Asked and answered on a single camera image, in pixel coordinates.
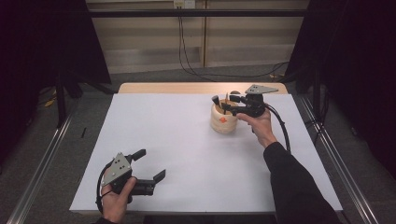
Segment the orange sticker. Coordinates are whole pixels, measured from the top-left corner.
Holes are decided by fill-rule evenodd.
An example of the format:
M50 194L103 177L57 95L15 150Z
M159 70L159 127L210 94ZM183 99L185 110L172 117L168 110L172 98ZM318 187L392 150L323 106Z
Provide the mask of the orange sticker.
M225 123L225 122L227 122L227 119L226 118L224 118L224 117L222 117L221 119L219 119L220 120L220 122L221 123Z

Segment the white tabletop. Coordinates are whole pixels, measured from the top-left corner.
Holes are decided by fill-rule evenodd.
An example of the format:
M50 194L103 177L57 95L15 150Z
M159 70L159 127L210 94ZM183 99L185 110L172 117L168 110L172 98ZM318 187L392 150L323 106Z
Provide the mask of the white tabletop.
M212 96L114 95L70 210L97 213L96 183L103 167L118 152L127 155L145 148L147 155L132 163L133 175L151 179L166 169L166 178L153 196L134 196L128 211L168 215L275 212L263 148L243 121L230 134L211 129ZM315 178L332 208L342 210L291 95L267 94L264 101L286 122L291 153ZM274 133L285 146L278 121L275 116L272 119Z

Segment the person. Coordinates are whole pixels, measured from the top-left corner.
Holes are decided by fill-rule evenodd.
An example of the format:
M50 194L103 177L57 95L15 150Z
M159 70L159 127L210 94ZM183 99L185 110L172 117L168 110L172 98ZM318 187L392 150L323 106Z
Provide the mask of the person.
M323 198L311 174L277 142L272 131L268 110L258 118L239 113L238 119L247 122L263 146L263 157L271 172L271 186L276 207L276 221L288 223L341 223L329 203ZM104 216L97 223L119 223L125 215L127 195L134 187L131 177L122 193L103 198ZM103 187L102 193L111 187Z

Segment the hand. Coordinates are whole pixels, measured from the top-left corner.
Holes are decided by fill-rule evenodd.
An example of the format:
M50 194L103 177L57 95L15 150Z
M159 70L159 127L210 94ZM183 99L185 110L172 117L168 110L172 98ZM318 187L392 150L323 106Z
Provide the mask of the hand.
M268 109L266 109L264 113L257 118L252 118L243 113L236 114L236 117L246 121L248 125L251 125L263 147L268 147L272 143L277 142L276 137L272 132L271 113Z
M107 195L102 198L103 217L105 219L111 222L121 223L123 217L125 216L129 193L134 188L135 183L135 177L129 178L120 194L116 194L115 192L111 191L110 185L102 187L102 195L107 193Z

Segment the person's left hand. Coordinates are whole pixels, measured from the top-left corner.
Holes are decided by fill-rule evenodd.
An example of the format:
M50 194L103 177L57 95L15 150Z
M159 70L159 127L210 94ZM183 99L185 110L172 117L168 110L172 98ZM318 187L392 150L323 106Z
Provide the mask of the person's left hand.
M114 222L121 223L123 217L125 216L126 204L128 203L128 196L131 190L134 188L134 184L136 183L136 178L131 177L125 183L125 186L122 189L120 194L116 194L111 191L111 186L106 185L102 187L101 193L102 195L106 194L102 198L103 204L103 218Z

